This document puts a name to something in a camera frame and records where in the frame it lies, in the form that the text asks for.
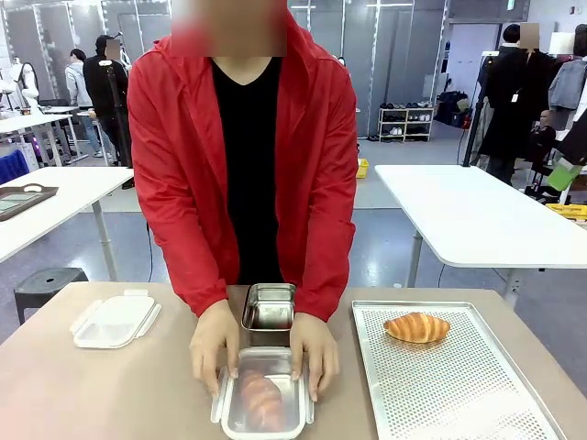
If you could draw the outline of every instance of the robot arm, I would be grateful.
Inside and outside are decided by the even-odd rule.
[[[20,59],[15,58],[15,63],[12,66],[11,74],[15,84],[22,84],[22,89],[20,92],[27,100],[31,112],[40,112],[39,103],[37,102],[37,98],[39,97],[39,88],[37,86],[37,75],[35,74],[33,66],[28,62],[21,64]]]

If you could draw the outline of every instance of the cable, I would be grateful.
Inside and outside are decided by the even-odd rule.
[[[440,270],[440,275],[438,275],[438,288],[440,289],[440,279],[442,278],[442,274],[444,273],[444,268],[446,268],[447,265],[443,264],[442,265],[442,269]]]
[[[149,228],[149,223],[145,222],[147,225],[147,237],[149,238],[149,253],[150,253],[150,270],[149,270],[149,280],[147,282],[150,282],[151,278],[153,278],[153,245],[150,242],[150,228]]]
[[[506,279],[505,279],[505,278],[502,276],[502,274],[501,274],[501,273],[499,273],[499,272],[497,271],[497,269],[492,269],[492,270],[493,270],[493,271],[494,271],[494,272],[497,274],[497,276],[498,276],[499,278],[501,278],[501,279],[502,279],[502,281],[503,281],[503,282],[507,283],[507,280],[506,280]]]

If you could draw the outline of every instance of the yellow box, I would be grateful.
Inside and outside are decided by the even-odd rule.
[[[365,179],[367,177],[368,169],[369,162],[366,159],[359,159],[359,170],[357,171],[357,179]]]
[[[587,206],[582,204],[557,204],[550,203],[547,207],[553,210],[555,213],[562,215],[566,218],[575,218],[577,220],[587,220]]]

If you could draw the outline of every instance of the croissant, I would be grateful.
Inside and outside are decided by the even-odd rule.
[[[250,425],[261,431],[282,431],[285,426],[285,405],[282,392],[270,379],[256,371],[241,376],[240,396]]]
[[[423,313],[410,313],[387,321],[385,331],[405,342],[425,344],[438,341],[447,335],[450,324]]]

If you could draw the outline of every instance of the white table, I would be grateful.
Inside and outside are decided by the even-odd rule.
[[[26,133],[27,128],[30,128],[35,131],[36,127],[40,127],[47,133],[47,137],[49,138],[49,143],[51,145],[51,149],[53,150],[53,158],[55,159],[55,164],[60,167],[61,158],[59,156],[59,151],[57,150],[57,143],[55,142],[55,136],[53,135],[53,128],[51,127],[52,122],[61,121],[62,119],[71,118],[72,115],[43,115],[43,114],[34,114],[34,115],[24,115],[24,116],[16,116],[10,117],[8,119],[0,120],[0,134],[10,134],[10,133],[18,133],[20,135],[20,141],[22,143],[25,142],[23,136]],[[40,145],[40,154],[43,158],[45,163],[49,163],[49,157],[47,156],[47,152],[43,146],[42,137],[39,137],[37,134],[35,136],[39,140]]]
[[[116,262],[106,231],[100,199],[133,175],[133,170],[127,168],[43,168],[2,185],[24,186],[38,183],[43,186],[57,186],[59,191],[55,196],[24,213],[0,222],[0,262],[91,205],[98,224],[110,280],[117,281]]]
[[[456,268],[509,269],[515,307],[520,271],[587,269],[587,231],[476,167],[380,165],[375,170],[415,226],[406,287],[422,239]]]
[[[64,113],[71,113],[75,110],[77,110],[78,106],[76,105],[69,105],[69,106],[64,106],[64,105],[56,105],[54,107],[45,107],[43,108],[43,113],[45,115],[62,115]],[[77,153],[77,156],[74,158],[70,158],[70,162],[77,162],[78,160],[82,160],[88,157],[87,154],[82,154],[80,152],[80,148],[77,144],[77,136],[75,136],[75,131],[73,131],[73,124],[72,124],[72,119],[69,118],[68,122],[70,124],[70,131],[72,132],[72,139],[73,139],[73,147],[75,148],[75,152]]]
[[[53,107],[45,107],[43,108],[43,113],[45,115],[56,115],[59,113],[71,113],[75,110],[77,110],[78,107],[77,105],[70,105],[70,106],[65,106],[65,105],[56,105]]]

